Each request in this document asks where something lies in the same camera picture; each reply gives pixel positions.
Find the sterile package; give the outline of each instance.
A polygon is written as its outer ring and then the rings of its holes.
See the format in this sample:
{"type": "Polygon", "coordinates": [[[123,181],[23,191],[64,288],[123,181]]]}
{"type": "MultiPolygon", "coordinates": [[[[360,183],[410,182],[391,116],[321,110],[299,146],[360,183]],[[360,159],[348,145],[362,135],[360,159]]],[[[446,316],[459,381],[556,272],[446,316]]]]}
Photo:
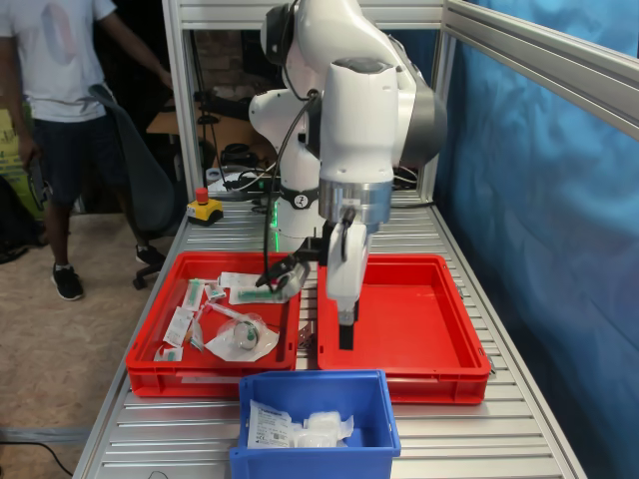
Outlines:
{"type": "Polygon", "coordinates": [[[223,272],[218,279],[219,287],[251,287],[260,279],[259,274],[244,274],[242,272],[223,272]]]}
{"type": "Polygon", "coordinates": [[[343,440],[353,431],[352,416],[341,421],[337,411],[316,412],[301,425],[292,422],[286,412],[251,401],[247,447],[346,447],[343,440]]]}
{"type": "Polygon", "coordinates": [[[192,320],[192,311],[184,309],[183,307],[176,307],[176,312],[173,313],[171,323],[169,323],[163,340],[174,347],[182,347],[182,342],[184,341],[184,337],[189,330],[192,320]]]}
{"type": "Polygon", "coordinates": [[[283,304],[289,298],[281,291],[271,292],[268,286],[234,286],[229,292],[229,304],[283,304]]]}
{"type": "Polygon", "coordinates": [[[206,349],[224,361],[255,362],[278,344],[280,335],[271,331],[259,315],[240,314],[214,303],[211,307],[231,318],[220,327],[218,335],[205,344],[206,349]]]}
{"type": "Polygon", "coordinates": [[[218,299],[227,297],[227,294],[224,292],[224,290],[221,287],[218,286],[216,282],[211,284],[206,284],[204,286],[204,293],[207,296],[207,299],[209,301],[217,301],[218,299]]]}
{"type": "Polygon", "coordinates": [[[169,348],[169,347],[165,347],[164,349],[162,349],[161,346],[160,349],[158,349],[158,351],[156,352],[155,357],[153,358],[154,361],[181,361],[182,360],[182,353],[184,351],[184,349],[182,347],[174,347],[174,348],[169,348]]]}
{"type": "Polygon", "coordinates": [[[189,311],[196,312],[200,308],[200,302],[202,302],[202,294],[204,288],[207,285],[207,281],[202,279],[190,279],[187,292],[184,295],[182,301],[182,307],[189,311]]]}
{"type": "Polygon", "coordinates": [[[189,329],[189,333],[187,334],[187,337],[189,338],[189,344],[191,344],[192,347],[198,349],[200,352],[204,350],[204,340],[202,335],[202,327],[200,326],[200,318],[207,309],[211,309],[211,306],[208,303],[203,304],[200,309],[198,309],[198,313],[191,323],[191,329],[189,329]]]}
{"type": "Polygon", "coordinates": [[[291,433],[291,417],[287,413],[251,401],[249,449],[291,447],[291,433]]]}

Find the empty red tray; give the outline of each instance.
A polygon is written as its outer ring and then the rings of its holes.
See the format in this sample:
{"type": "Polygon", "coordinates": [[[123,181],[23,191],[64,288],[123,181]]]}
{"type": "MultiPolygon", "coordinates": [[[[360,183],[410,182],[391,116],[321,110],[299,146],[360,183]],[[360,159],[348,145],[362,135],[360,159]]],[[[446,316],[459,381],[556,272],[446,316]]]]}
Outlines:
{"type": "Polygon", "coordinates": [[[372,254],[353,350],[339,349],[335,302],[318,277],[318,365],[383,369],[393,402],[483,400],[490,363],[446,262],[430,254],[372,254]]]}
{"type": "MultiPolygon", "coordinates": [[[[271,263],[285,256],[271,254],[271,263]]],[[[127,355],[126,364],[133,392],[139,396],[237,397],[238,383],[243,376],[269,370],[295,369],[300,322],[299,295],[285,304],[229,306],[239,312],[259,314],[271,330],[280,333],[276,348],[255,362],[226,362],[207,349],[200,352],[188,344],[184,346],[180,362],[153,360],[158,348],[165,344],[164,334],[176,307],[182,305],[189,279],[216,279],[223,271],[259,274],[263,270],[264,259],[260,252],[179,254],[127,355]]],[[[227,299],[219,303],[229,305],[227,299]]],[[[220,326],[228,320],[217,311],[203,314],[200,324],[204,343],[213,339],[220,326]]]]}

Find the dark shorts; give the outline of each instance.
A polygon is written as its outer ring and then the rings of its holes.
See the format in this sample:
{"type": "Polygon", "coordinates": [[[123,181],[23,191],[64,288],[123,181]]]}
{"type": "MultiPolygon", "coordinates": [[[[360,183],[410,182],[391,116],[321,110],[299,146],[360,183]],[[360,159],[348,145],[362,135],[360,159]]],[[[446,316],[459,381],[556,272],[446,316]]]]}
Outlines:
{"type": "Polygon", "coordinates": [[[47,198],[56,205],[72,206],[82,192],[82,172],[89,161],[108,186],[127,186],[129,178],[116,135],[108,116],[79,123],[35,120],[33,139],[43,152],[47,198]]]}

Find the blue bin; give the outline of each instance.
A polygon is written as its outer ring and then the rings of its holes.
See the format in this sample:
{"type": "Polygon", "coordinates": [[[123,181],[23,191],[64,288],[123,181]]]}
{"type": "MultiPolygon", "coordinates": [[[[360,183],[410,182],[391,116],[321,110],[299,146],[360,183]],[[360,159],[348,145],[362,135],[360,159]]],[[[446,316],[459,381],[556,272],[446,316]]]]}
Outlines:
{"type": "Polygon", "coordinates": [[[231,449],[233,479],[388,479],[399,456],[386,376],[383,371],[267,372],[240,383],[242,408],[238,447],[231,449]],[[314,412],[351,415],[348,447],[248,449],[251,400],[285,411],[302,423],[314,412]]]}

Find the aluminum table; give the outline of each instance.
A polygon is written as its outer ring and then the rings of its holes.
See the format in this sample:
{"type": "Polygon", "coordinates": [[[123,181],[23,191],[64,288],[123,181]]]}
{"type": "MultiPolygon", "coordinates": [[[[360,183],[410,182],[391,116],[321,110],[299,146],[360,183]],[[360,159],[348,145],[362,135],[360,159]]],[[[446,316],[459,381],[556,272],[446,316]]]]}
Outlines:
{"type": "MultiPolygon", "coordinates": [[[[399,193],[393,201],[420,199],[416,193],[399,193]]],[[[225,204],[225,218],[210,228],[184,222],[135,334],[178,253],[260,251],[263,223],[264,216],[242,203],[225,204]]],[[[442,255],[494,366],[480,405],[394,406],[401,456],[393,462],[392,479],[585,478],[437,208],[392,210],[390,222],[373,239],[372,252],[442,255]]],[[[300,328],[315,327],[316,288],[312,273],[302,293],[300,328]]],[[[297,368],[314,365],[315,352],[301,349],[297,368]]],[[[228,452],[239,434],[239,417],[236,401],[136,397],[123,360],[73,477],[231,478],[228,452]]]]}

